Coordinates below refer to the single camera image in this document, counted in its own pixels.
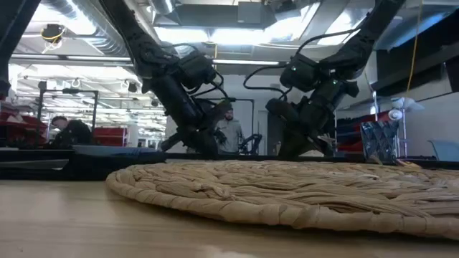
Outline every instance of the round woven placemat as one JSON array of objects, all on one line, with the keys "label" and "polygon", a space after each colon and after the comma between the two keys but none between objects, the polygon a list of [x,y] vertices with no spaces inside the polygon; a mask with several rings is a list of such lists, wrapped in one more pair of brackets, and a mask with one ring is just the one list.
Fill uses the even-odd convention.
[{"label": "round woven placemat", "polygon": [[188,162],[111,173],[121,196],[236,223],[459,239],[459,172],[351,163]]}]

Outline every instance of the person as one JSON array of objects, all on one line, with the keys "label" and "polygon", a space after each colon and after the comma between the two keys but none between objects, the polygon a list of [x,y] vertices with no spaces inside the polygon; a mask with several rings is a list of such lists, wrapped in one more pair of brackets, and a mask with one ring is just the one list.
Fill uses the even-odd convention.
[{"label": "person", "polygon": [[92,133],[81,120],[68,121],[63,116],[57,116],[51,120],[51,124],[60,129],[52,142],[53,147],[69,148],[71,145],[91,144]]},{"label": "person", "polygon": [[233,109],[224,114],[224,119],[217,123],[216,133],[219,154],[239,154],[239,146],[244,141],[241,124],[234,118]]}]

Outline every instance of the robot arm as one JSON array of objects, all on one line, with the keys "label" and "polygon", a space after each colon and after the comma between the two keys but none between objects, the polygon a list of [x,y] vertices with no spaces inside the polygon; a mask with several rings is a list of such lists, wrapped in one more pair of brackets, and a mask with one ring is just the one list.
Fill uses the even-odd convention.
[{"label": "robot arm", "polygon": [[139,27],[124,0],[100,0],[102,7],[122,36],[142,79],[142,93],[152,91],[177,124],[177,133],[161,144],[167,151],[182,141],[204,155],[218,153],[213,125],[230,109],[229,100],[204,109],[185,88],[197,91],[202,84],[213,84],[217,72],[212,63],[197,50],[180,59],[158,45]]},{"label": "robot arm", "polygon": [[272,99],[266,108],[284,118],[286,127],[279,155],[296,157],[310,149],[320,149],[318,136],[324,125],[333,119],[333,112],[345,95],[356,97],[356,82],[378,40],[405,0],[380,0],[355,34],[334,55],[319,63],[300,54],[292,57],[284,69],[280,82],[286,87],[296,87],[303,92],[314,90],[311,98],[290,105]]}]

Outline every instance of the table surface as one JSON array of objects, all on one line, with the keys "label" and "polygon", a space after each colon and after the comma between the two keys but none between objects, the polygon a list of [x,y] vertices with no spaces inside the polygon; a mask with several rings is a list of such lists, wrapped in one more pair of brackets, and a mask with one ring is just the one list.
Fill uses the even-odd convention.
[{"label": "table surface", "polygon": [[457,242],[213,221],[103,182],[0,181],[0,257],[459,257]]}]

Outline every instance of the table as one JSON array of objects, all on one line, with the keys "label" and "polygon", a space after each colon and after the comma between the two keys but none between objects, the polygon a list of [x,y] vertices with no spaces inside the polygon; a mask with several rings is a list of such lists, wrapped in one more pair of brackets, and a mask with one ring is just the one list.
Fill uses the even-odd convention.
[{"label": "table", "polygon": [[229,224],[131,201],[103,182],[0,181],[0,257],[448,258],[459,243]]}]

